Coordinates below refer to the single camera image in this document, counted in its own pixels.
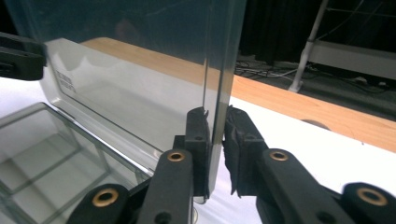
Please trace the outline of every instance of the wooden table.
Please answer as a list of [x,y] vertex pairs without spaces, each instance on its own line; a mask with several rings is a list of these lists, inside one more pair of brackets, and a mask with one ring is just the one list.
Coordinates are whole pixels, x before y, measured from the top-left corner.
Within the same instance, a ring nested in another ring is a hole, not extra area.
[[310,119],[331,131],[396,152],[396,122],[234,76],[232,96],[295,119]]
[[[200,64],[109,38],[93,39],[83,45],[190,82],[199,84],[203,81],[202,73],[205,68]],[[211,88],[217,82],[212,83],[210,79],[218,80],[216,76],[219,71],[208,69],[207,72],[207,83]],[[332,132],[396,152],[396,122],[238,76],[233,79],[232,96],[295,119],[314,120],[327,126]]]

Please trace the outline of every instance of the cable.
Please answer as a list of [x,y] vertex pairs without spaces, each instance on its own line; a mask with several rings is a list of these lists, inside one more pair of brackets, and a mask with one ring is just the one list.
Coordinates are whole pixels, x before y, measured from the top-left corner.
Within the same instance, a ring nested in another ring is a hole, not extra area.
[[330,34],[332,34],[334,31],[338,30],[338,28],[340,28],[342,25],[344,25],[347,21],[349,21],[358,11],[358,9],[361,7],[361,4],[363,4],[364,0],[361,0],[359,2],[359,4],[355,7],[355,9],[351,12],[351,14],[344,20],[342,21],[340,24],[338,24],[337,26],[335,26],[334,28],[332,28],[332,30],[330,30],[330,32],[321,35],[320,37],[316,38],[316,40],[320,40],[321,38],[328,36]]
[[341,81],[345,82],[346,84],[349,84],[349,85],[351,85],[353,87],[356,87],[356,88],[360,89],[361,91],[365,91],[365,92],[368,92],[368,93],[371,93],[371,94],[380,94],[380,93],[384,93],[386,91],[390,91],[392,89],[392,87],[387,87],[387,88],[385,88],[385,89],[383,89],[381,91],[371,91],[371,90],[369,90],[367,88],[363,88],[361,85],[355,83],[354,81],[348,80],[347,78],[337,77],[337,76],[335,76],[333,74],[320,71],[317,68],[314,68],[314,67],[311,67],[311,66],[309,66],[308,69],[311,70],[312,72],[318,73],[319,75],[325,75],[327,77],[336,78],[338,80],[341,80]]

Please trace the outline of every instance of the black curtain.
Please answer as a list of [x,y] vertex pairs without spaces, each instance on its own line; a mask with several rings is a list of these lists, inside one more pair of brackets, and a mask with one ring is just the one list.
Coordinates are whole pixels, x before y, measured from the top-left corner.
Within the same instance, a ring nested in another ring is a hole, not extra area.
[[[268,64],[299,62],[320,3],[321,0],[247,0],[241,54],[255,55],[256,60]],[[396,1],[331,0],[328,7],[349,12],[327,10],[317,37],[325,35],[325,41],[396,52],[396,17],[378,16],[396,16]],[[362,13],[350,12],[355,9]]]
[[247,0],[239,48],[256,60],[298,62],[320,0]]

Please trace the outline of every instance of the white tabletop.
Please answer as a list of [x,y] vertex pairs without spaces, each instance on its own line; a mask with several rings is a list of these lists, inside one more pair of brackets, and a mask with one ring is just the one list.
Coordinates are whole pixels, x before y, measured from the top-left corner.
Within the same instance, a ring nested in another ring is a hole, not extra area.
[[[0,78],[0,118],[46,101],[38,82]],[[269,147],[293,153],[320,184],[341,192],[346,183],[366,182],[396,195],[394,153],[233,97],[230,104],[249,113]],[[223,156],[220,159],[211,198],[194,206],[198,223],[261,223],[254,197],[240,199],[230,194],[229,173]]]

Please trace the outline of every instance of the transparent lid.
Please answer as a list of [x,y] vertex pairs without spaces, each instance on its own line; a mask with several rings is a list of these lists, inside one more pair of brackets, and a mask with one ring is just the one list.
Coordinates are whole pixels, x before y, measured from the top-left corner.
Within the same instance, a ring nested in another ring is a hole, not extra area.
[[153,169],[204,106],[219,147],[245,1],[6,3],[47,46],[49,101],[94,135]]

